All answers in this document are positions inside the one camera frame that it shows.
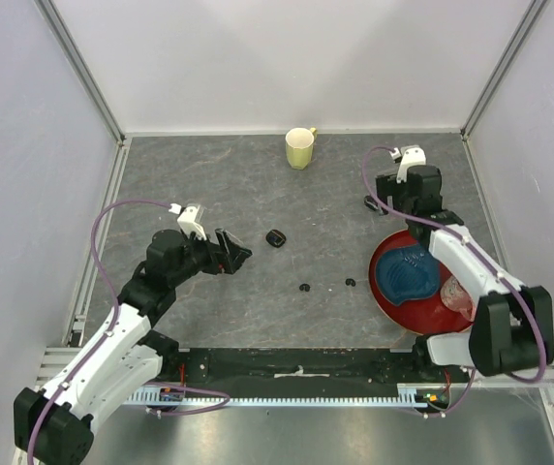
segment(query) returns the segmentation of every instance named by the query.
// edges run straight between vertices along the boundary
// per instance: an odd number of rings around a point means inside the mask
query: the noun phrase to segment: red plate
[[[372,294],[378,302],[381,310],[405,329],[417,334],[431,334],[435,332],[460,332],[471,326],[471,322],[465,320],[462,315],[447,309],[441,302],[439,293],[436,292],[423,300],[407,300],[400,306],[390,303],[381,293],[376,283],[376,263],[387,250],[407,247],[416,244],[408,231],[400,231],[390,235],[381,242],[372,256],[369,269],[369,282]],[[451,276],[449,270],[441,263],[441,287]]]

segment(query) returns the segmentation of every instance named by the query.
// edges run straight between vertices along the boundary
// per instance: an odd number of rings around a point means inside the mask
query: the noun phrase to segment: blue dish
[[[439,262],[419,244],[387,250],[376,263],[376,283],[393,305],[431,297],[441,287]]]

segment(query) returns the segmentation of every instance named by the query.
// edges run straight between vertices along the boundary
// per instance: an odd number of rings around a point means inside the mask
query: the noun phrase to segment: yellow mug
[[[294,128],[286,134],[286,157],[295,170],[303,170],[312,161],[316,128]]]

